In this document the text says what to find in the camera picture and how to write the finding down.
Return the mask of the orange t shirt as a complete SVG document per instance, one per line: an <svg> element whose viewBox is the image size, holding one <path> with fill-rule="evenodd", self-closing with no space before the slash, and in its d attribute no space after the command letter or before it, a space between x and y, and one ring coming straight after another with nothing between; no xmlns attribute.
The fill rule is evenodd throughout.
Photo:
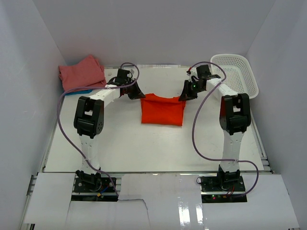
<svg viewBox="0 0 307 230"><path fill-rule="evenodd" d="M179 97L164 98L149 93L141 99L142 124L178 126L183 125L186 101Z"/></svg>

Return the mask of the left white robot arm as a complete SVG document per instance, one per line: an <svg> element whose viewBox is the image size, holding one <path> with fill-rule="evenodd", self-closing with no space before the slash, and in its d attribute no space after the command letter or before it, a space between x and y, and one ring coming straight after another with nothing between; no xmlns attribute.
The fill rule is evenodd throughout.
<svg viewBox="0 0 307 230"><path fill-rule="evenodd" d="M83 160L81 170L77 174L89 175L84 184L90 191L97 191L101 187L101 179L95 174L100 169L97 136L104 127L105 108L125 94L131 100L145 98L133 78L133 73L133 70L119 69L117 76L113 77L104 89L78 99L73 125L80 137Z"/></svg>

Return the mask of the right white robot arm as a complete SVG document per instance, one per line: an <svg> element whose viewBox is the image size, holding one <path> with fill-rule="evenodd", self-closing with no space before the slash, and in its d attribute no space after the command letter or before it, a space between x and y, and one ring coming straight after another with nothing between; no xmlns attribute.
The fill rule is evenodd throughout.
<svg viewBox="0 0 307 230"><path fill-rule="evenodd" d="M239 155L243 135L251 124L249 95L238 93L223 83L217 74L211 74L208 65L188 69L189 79L184 81L180 101L196 99L198 93L207 91L220 102L219 123L224 134L224 148L216 184L228 191L240 178Z"/></svg>

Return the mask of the papers at back edge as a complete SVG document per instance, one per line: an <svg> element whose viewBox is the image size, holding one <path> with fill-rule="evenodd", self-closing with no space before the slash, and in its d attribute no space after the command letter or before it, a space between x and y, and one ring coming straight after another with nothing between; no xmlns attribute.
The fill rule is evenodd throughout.
<svg viewBox="0 0 307 230"><path fill-rule="evenodd" d="M188 66L175 65L175 64L139 64L139 65L137 65L137 67L139 69L142 69L142 68L185 68L185 69L188 69L189 68ZM119 66L107 66L107 67L105 67L105 69L119 69L119 68L120 68L120 65ZM127 65L124 65L123 68L133 69L133 68L135 68L135 66L127 64Z"/></svg>

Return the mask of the folded pink t shirt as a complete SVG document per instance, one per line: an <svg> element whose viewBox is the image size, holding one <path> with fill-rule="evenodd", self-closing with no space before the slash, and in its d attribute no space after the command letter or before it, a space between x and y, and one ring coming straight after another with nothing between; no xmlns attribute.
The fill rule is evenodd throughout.
<svg viewBox="0 0 307 230"><path fill-rule="evenodd" d="M59 78L64 91L78 87L105 87L104 66L93 55L88 55L78 64L59 66Z"/></svg>

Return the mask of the folded blue t shirt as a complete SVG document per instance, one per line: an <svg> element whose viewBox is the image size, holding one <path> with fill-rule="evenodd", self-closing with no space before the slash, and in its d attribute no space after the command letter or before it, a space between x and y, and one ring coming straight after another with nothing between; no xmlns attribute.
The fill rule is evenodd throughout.
<svg viewBox="0 0 307 230"><path fill-rule="evenodd" d="M89 94L93 90L92 89L87 89L87 90L74 90L74 91L65 91L62 95L76 95L76 94Z"/></svg>

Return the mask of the white plastic basket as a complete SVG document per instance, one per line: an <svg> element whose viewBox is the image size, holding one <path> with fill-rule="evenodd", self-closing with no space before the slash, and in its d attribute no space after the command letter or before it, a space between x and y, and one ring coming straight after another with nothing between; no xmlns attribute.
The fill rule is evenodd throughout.
<svg viewBox="0 0 307 230"><path fill-rule="evenodd" d="M253 71L245 57L236 54L218 54L212 56L210 61L213 63L212 73L221 78L226 77L224 82L232 90L246 93L250 99L259 94Z"/></svg>

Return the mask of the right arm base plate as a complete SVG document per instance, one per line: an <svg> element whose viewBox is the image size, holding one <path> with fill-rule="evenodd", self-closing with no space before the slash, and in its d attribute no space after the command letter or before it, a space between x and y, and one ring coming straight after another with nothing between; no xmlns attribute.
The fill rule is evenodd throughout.
<svg viewBox="0 0 307 230"><path fill-rule="evenodd" d="M196 183L201 187L203 204L246 203L247 196L243 177L236 182L220 185L217 176L199 176Z"/></svg>

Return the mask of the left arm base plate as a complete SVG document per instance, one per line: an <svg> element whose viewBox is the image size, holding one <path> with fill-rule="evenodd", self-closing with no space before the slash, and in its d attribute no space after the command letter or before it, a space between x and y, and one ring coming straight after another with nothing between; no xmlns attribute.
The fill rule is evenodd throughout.
<svg viewBox="0 0 307 230"><path fill-rule="evenodd" d="M117 202L118 196L115 193L116 178L102 177L101 174L86 174L77 171L74 180L71 200L72 201L93 201L93 202Z"/></svg>

